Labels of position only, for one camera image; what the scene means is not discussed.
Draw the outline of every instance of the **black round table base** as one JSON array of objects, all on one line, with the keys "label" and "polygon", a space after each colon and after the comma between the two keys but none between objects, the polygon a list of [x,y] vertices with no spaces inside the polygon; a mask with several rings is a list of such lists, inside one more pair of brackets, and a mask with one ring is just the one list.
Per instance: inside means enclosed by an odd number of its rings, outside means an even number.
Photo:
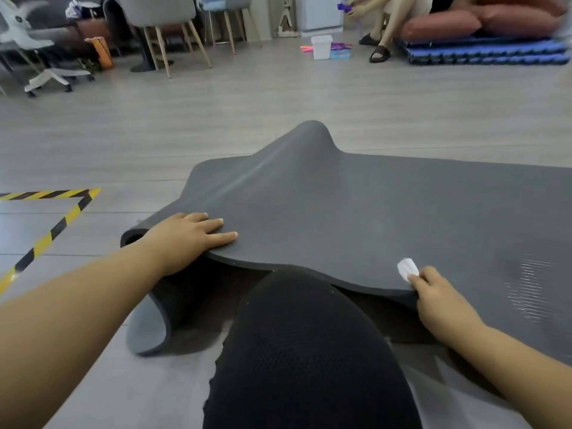
[{"label": "black round table base", "polygon": [[[168,60],[168,62],[169,66],[171,66],[174,63],[173,60]],[[157,60],[157,64],[159,65],[159,69],[165,68],[165,64],[161,60]],[[140,64],[136,64],[131,69],[129,69],[129,71],[131,72],[149,72],[154,70],[155,70],[154,65],[148,64],[145,60],[143,60]]]}]

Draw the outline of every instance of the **black shirt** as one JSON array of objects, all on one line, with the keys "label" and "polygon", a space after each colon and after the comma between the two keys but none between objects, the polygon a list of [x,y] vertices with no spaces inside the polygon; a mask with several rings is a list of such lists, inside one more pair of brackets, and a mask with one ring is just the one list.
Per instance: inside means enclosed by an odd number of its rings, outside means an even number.
[{"label": "black shirt", "polygon": [[453,4],[453,0],[433,0],[431,13],[445,12]]}]

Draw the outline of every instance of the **textured mark on mat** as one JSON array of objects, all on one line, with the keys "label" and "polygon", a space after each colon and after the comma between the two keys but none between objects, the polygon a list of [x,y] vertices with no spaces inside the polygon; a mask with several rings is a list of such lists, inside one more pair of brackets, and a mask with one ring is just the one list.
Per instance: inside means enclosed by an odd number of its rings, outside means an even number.
[{"label": "textured mark on mat", "polygon": [[83,209],[96,198],[101,191],[100,188],[82,190],[57,190],[57,191],[28,191],[25,193],[4,193],[0,194],[0,201],[13,200],[46,200],[52,198],[79,198],[80,201],[50,230],[44,237],[38,239],[32,249],[27,252],[16,265],[12,266],[8,272],[0,276],[0,296],[12,284],[24,269],[45,252],[53,240],[66,228],[69,223],[75,220]]},{"label": "textured mark on mat", "polygon": [[558,328],[560,325],[572,325],[570,322],[556,322],[558,318],[569,316],[554,310],[545,295],[548,286],[565,285],[550,280],[551,270],[555,269],[554,262],[535,259],[526,254],[520,262],[520,276],[516,284],[506,283],[509,299],[523,317],[540,327],[555,349],[572,361],[572,326]]}]

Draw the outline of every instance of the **blue foam mat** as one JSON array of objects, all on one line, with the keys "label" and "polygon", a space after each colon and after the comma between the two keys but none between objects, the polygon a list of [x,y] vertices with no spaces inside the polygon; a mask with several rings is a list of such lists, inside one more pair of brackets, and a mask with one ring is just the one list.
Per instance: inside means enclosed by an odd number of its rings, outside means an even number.
[{"label": "blue foam mat", "polygon": [[566,45],[552,39],[471,38],[440,44],[401,43],[412,64],[566,64]]}]

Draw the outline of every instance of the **yellow and black tape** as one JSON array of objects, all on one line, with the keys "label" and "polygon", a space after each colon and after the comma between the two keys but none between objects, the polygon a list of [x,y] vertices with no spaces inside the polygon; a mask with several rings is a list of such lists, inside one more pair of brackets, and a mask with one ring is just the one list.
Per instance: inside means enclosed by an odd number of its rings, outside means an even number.
[{"label": "yellow and black tape", "polygon": [[80,201],[57,223],[46,236],[37,240],[34,247],[27,252],[22,259],[0,278],[0,296],[12,284],[22,271],[24,271],[40,254],[45,252],[54,239],[75,220],[96,198],[101,188],[83,190],[58,190],[58,191],[30,191],[26,193],[4,193],[0,194],[0,201],[7,200],[41,200],[48,198],[80,198]]}]

